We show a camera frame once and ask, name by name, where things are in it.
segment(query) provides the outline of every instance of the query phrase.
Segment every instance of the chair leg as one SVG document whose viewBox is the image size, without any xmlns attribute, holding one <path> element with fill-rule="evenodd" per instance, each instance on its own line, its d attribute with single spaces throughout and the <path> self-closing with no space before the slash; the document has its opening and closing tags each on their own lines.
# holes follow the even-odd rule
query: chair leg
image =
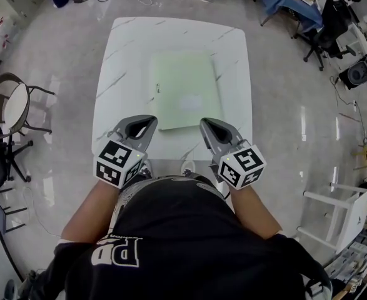
<svg viewBox="0 0 367 300">
<path fill-rule="evenodd" d="M 352 186 L 346 186 L 344 184 L 337 184 L 337 183 L 330 183 L 329 185 L 334 188 L 356 191 L 357 193 L 365 193 L 367 191 L 367 189 L 364 189 L 363 187 L 352 187 Z"/>
<path fill-rule="evenodd" d="M 328 246 L 332 249 L 336 249 L 336 246 L 334 246 L 333 244 L 325 241 L 324 239 L 321 239 L 320 237 L 315 236 L 314 234 L 312 234 L 312 233 L 308 232 L 307 230 L 303 229 L 302 227 L 298 227 L 297 231 L 305 234 L 306 236 L 309 236 L 310 238 L 312 238 L 314 240 L 317 240 L 319 243 L 324 244 L 325 246 Z"/>
<path fill-rule="evenodd" d="M 6 230 L 6 233 L 9 233 L 11 231 L 14 231 L 14 230 L 19 229 L 19 228 L 24 227 L 24 226 L 25 226 L 25 224 L 20 224 L 16 227 L 12 227 L 11 229 Z"/>
<path fill-rule="evenodd" d="M 318 58 L 318 61 L 320 63 L 320 67 L 319 67 L 319 71 L 322 71 L 324 66 L 323 66 L 323 62 L 322 62 L 322 58 L 321 58 L 321 55 L 320 53 L 318 52 L 318 50 L 315 50 L 315 54 L 316 54 L 316 57 Z"/>
<path fill-rule="evenodd" d="M 6 193 L 8 191 L 14 190 L 14 188 L 10 187 L 8 189 L 0 190 L 0 193 Z"/>
<path fill-rule="evenodd" d="M 14 177 L 11 177 L 11 160 L 7 163 L 7 180 L 13 181 Z"/>
<path fill-rule="evenodd" d="M 338 216 L 339 216 L 339 208 L 334 207 L 333 215 L 331 217 L 331 224 L 329 225 L 328 234 L 326 235 L 325 239 L 326 242 L 330 242 L 332 240 L 333 232 L 336 227 L 336 222 L 338 221 Z"/>
<path fill-rule="evenodd" d="M 297 31 L 298 31 L 298 28 L 300 28 L 300 21 L 298 21 L 298 24 L 297 24 L 296 30 L 295 30 L 294 34 L 290 37 L 291 39 L 296 39 L 296 38 L 297 38 Z"/>
<path fill-rule="evenodd" d="M 28 89 L 30 89 L 30 90 L 29 90 L 29 94 L 31 94 L 33 90 L 37 89 L 37 90 L 40 90 L 40 91 L 42 91 L 42 92 L 44 92 L 44 93 L 52 94 L 53 96 L 55 96 L 55 95 L 56 95 L 55 93 L 53 93 L 53 92 L 51 92 L 51 91 L 48 91 L 48 90 L 45 90 L 45 89 L 43 89 L 42 87 L 29 86 L 29 87 L 28 87 Z"/>
<path fill-rule="evenodd" d="M 327 196 L 322 196 L 321 194 L 316 194 L 313 192 L 309 192 L 309 191 L 304 191 L 303 195 L 305 197 L 314 199 L 314 200 L 318 200 L 321 201 L 323 203 L 328 203 L 328 204 L 332 204 L 334 206 L 338 206 L 338 207 L 342 207 L 345 209 L 349 208 L 349 204 L 345 201 L 342 200 L 338 200 L 338 199 L 333 199 L 331 197 L 327 197 Z"/>
<path fill-rule="evenodd" d="M 21 177 L 21 179 L 23 180 L 24 183 L 29 183 L 30 181 L 28 181 L 28 177 L 25 177 L 22 174 L 22 171 L 20 170 L 20 168 L 18 167 L 18 165 L 16 164 L 15 160 L 11 160 L 11 165 L 13 166 L 13 168 L 15 169 L 16 173 L 18 173 L 18 176 Z"/>
<path fill-rule="evenodd" d="M 27 122 L 23 125 L 26 129 L 30 129 L 30 130 L 37 130 L 37 131 L 44 131 L 46 133 L 51 134 L 53 131 L 50 129 L 45 129 L 43 127 L 32 127 L 30 126 Z"/>
<path fill-rule="evenodd" d="M 22 209 L 17 209 L 17 210 L 12 210 L 9 212 L 6 212 L 6 216 L 9 216 L 10 214 L 14 214 L 14 213 L 20 213 L 21 211 L 25 211 L 28 210 L 26 207 L 23 207 Z"/>
<path fill-rule="evenodd" d="M 311 40 L 309 40 L 306 36 L 302 35 L 301 33 L 296 33 L 295 38 L 300 38 L 301 40 L 303 40 L 306 44 L 308 44 L 311 47 L 314 46 Z"/>
<path fill-rule="evenodd" d="M 363 167 L 355 167 L 353 170 L 361 170 L 361 169 L 366 169 L 367 166 L 363 166 Z"/>
<path fill-rule="evenodd" d="M 25 144 L 24 146 L 16 149 L 14 152 L 12 152 L 12 156 L 15 157 L 18 154 L 20 154 L 22 151 L 24 151 L 25 149 L 32 147 L 33 146 L 33 141 L 30 140 L 27 144 Z"/>
<path fill-rule="evenodd" d="M 276 13 L 278 13 L 277 11 L 274 14 L 270 14 L 268 17 L 265 18 L 265 20 L 260 24 L 261 27 L 264 26 L 264 24 L 266 24 Z"/>
<path fill-rule="evenodd" d="M 303 58 L 304 62 L 308 61 L 309 56 L 312 55 L 314 51 L 315 51 L 315 48 L 312 46 L 311 49 L 309 50 L 309 53 Z"/>
<path fill-rule="evenodd" d="M 365 152 L 355 152 L 351 154 L 352 156 L 365 156 Z"/>
</svg>

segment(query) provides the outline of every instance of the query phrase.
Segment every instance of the white table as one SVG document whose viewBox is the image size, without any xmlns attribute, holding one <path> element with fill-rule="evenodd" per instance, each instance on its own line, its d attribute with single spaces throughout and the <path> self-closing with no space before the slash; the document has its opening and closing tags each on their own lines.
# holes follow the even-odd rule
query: white table
<svg viewBox="0 0 367 300">
<path fill-rule="evenodd" d="M 206 51 L 213 60 L 224 120 L 253 140 L 251 83 L 244 32 L 206 22 L 161 17 L 121 17 L 109 35 L 94 109 L 92 152 L 122 118 L 153 114 L 149 60 L 165 50 Z M 150 159 L 210 161 L 199 127 L 156 131 Z"/>
</svg>

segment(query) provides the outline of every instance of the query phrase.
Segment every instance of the marker cube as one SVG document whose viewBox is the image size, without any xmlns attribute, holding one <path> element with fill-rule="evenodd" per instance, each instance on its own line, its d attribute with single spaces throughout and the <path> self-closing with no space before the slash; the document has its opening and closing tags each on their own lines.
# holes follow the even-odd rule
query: marker cube
<svg viewBox="0 0 367 300">
<path fill-rule="evenodd" d="M 265 166 L 263 155 L 252 145 L 221 157 L 218 175 L 230 186 L 241 189 L 257 181 Z"/>
<path fill-rule="evenodd" d="M 115 134 L 104 137 L 94 155 L 94 176 L 108 184 L 122 188 L 139 173 L 147 153 L 124 145 Z"/>
</svg>

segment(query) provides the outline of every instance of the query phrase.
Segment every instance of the black t-shirt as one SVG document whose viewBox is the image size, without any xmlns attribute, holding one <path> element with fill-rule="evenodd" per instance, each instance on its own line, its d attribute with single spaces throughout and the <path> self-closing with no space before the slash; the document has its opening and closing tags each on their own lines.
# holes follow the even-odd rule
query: black t-shirt
<svg viewBox="0 0 367 300">
<path fill-rule="evenodd" d="M 214 188 L 183 180 L 141 186 L 97 244 L 60 243 L 31 299 L 330 299 L 294 239 L 260 238 Z"/>
</svg>

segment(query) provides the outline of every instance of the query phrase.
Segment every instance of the white stool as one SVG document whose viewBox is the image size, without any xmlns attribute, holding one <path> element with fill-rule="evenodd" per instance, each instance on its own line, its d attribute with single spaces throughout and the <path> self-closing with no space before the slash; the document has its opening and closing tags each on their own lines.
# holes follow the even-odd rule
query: white stool
<svg viewBox="0 0 367 300">
<path fill-rule="evenodd" d="M 324 244 L 325 246 L 331 247 L 336 250 L 336 254 L 339 254 L 347 245 L 349 245 L 353 239 L 362 231 L 364 223 L 367 217 L 367 189 L 360 187 L 345 186 L 343 184 L 331 183 L 331 187 L 340 188 L 344 190 L 356 191 L 356 194 L 351 196 L 349 199 L 342 201 L 332 197 L 322 196 L 313 192 L 305 191 L 304 196 L 321 201 L 323 203 L 334 205 L 334 211 L 331 217 L 331 224 L 329 225 L 328 234 L 326 239 L 321 239 L 315 236 L 309 231 L 302 227 L 298 227 L 297 231 L 317 240 L 318 242 Z M 338 236 L 337 242 L 335 244 L 331 243 L 332 235 L 336 222 L 339 217 L 339 210 L 346 209 L 346 218 L 344 220 L 343 227 L 341 228 L 340 234 Z"/>
</svg>

